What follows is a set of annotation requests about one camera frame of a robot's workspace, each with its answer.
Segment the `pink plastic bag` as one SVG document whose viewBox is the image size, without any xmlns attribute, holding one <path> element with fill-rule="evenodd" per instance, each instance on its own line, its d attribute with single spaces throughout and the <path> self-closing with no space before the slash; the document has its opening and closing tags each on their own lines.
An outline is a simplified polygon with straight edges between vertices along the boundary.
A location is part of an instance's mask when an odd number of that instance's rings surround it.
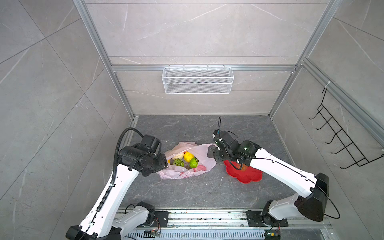
<svg viewBox="0 0 384 240">
<path fill-rule="evenodd" d="M 189 152 L 199 160 L 196 168 L 186 168 L 168 164 L 168 168 L 157 172 L 163 180 L 179 180 L 199 176 L 209 172 L 217 164 L 213 158 L 213 149 L 217 148 L 216 144 L 197 145 L 194 142 L 179 142 L 172 150 L 165 152 L 167 160 L 173 160 L 177 155 Z"/>
</svg>

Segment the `green fake kiwi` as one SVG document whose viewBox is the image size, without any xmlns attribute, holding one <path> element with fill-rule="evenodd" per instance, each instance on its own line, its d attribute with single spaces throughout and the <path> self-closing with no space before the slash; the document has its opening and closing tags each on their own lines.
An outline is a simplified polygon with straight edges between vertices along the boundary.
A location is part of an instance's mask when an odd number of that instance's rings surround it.
<svg viewBox="0 0 384 240">
<path fill-rule="evenodd" d="M 182 159 L 175 159 L 175 160 L 173 160 L 173 165 L 179 166 L 179 167 L 184 167 L 185 163 Z"/>
</svg>

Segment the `red flower-shaped bowl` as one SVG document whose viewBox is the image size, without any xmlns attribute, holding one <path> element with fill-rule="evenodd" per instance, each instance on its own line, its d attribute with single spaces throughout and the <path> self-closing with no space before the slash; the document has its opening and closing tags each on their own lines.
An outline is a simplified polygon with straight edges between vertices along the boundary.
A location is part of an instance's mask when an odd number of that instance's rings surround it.
<svg viewBox="0 0 384 240">
<path fill-rule="evenodd" d="M 246 165 L 239 164 L 237 162 L 224 161 L 226 166 L 226 172 L 229 176 L 236 178 L 243 184 L 249 184 L 251 182 L 259 182 L 263 178 L 263 172 Z"/>
</svg>

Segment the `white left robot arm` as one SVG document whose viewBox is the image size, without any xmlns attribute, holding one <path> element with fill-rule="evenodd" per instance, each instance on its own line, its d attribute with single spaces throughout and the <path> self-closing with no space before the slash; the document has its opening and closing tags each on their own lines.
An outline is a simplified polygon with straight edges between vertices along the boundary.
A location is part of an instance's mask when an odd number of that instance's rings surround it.
<svg viewBox="0 0 384 240">
<path fill-rule="evenodd" d="M 120 240 L 138 226 L 150 227 L 155 222 L 154 206 L 140 202 L 133 210 L 116 218 L 129 187 L 138 177 L 149 176 L 168 168 L 161 152 L 161 141 L 126 128 L 118 139 L 113 172 L 101 195 L 78 226 L 71 226 L 68 240 Z"/>
</svg>

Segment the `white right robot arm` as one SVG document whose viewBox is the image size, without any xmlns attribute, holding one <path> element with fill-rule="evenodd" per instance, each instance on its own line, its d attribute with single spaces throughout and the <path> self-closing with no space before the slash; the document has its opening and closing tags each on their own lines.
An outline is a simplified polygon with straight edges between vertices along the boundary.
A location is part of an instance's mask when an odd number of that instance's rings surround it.
<svg viewBox="0 0 384 240">
<path fill-rule="evenodd" d="M 217 129 L 213 141 L 215 160 L 226 165 L 227 173 L 239 182 L 258 182 L 266 173 L 293 191 L 290 197 L 269 200 L 261 213 L 261 220 L 268 226 L 278 226 L 286 218 L 303 216 L 315 222 L 323 221 L 329 197 L 329 177 L 302 171 L 273 156 L 252 141 L 239 143 L 230 131 Z"/>
</svg>

